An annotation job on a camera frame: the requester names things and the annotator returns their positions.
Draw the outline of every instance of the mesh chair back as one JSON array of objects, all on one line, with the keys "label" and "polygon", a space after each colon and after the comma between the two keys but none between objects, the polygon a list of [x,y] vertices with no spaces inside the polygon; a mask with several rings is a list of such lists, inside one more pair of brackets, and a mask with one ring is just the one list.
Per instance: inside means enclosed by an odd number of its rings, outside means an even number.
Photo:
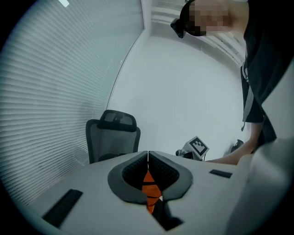
[{"label": "mesh chair back", "polygon": [[90,163],[137,152],[140,135],[132,115],[106,110],[100,120],[86,125]]}]

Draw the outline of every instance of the white ceiling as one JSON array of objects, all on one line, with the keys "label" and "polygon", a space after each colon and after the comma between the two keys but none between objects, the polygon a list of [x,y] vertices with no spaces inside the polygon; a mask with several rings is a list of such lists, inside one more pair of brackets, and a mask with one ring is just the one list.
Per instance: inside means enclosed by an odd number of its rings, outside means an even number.
[{"label": "white ceiling", "polygon": [[[179,18],[184,5],[185,0],[153,0],[152,22],[170,24],[173,19]],[[221,50],[238,66],[241,66],[245,60],[246,44],[242,35],[238,33],[219,33],[216,36],[198,37],[198,39]]]}]

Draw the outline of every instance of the white panel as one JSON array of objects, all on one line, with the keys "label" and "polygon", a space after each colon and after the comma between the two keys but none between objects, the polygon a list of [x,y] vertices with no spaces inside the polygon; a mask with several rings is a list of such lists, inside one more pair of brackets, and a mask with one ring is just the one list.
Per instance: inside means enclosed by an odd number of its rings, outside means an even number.
[{"label": "white panel", "polygon": [[293,78],[294,58],[281,81],[262,104],[278,138],[294,136]]},{"label": "white panel", "polygon": [[152,12],[172,14],[178,17],[180,17],[180,14],[181,14],[181,11],[176,11],[176,10],[163,8],[163,7],[152,7]]},{"label": "white panel", "polygon": [[69,2],[67,0],[58,0],[60,3],[64,6],[67,7],[69,5]]},{"label": "white panel", "polygon": [[224,44],[221,40],[219,40],[218,38],[216,38],[214,36],[207,36],[207,38],[211,39],[216,44],[218,44],[221,48],[223,48],[229,54],[229,56],[232,58],[232,60],[237,62],[237,64],[241,64],[241,61],[238,58],[238,56],[236,54],[234,54],[234,52],[226,44]]},{"label": "white panel", "polygon": [[37,1],[0,56],[0,176],[29,204],[89,164],[85,124],[99,119],[143,30],[139,0]]},{"label": "white panel", "polygon": [[221,37],[225,42],[229,43],[236,49],[236,51],[245,59],[245,49],[233,38],[229,37],[229,34],[219,33],[217,36]]}]

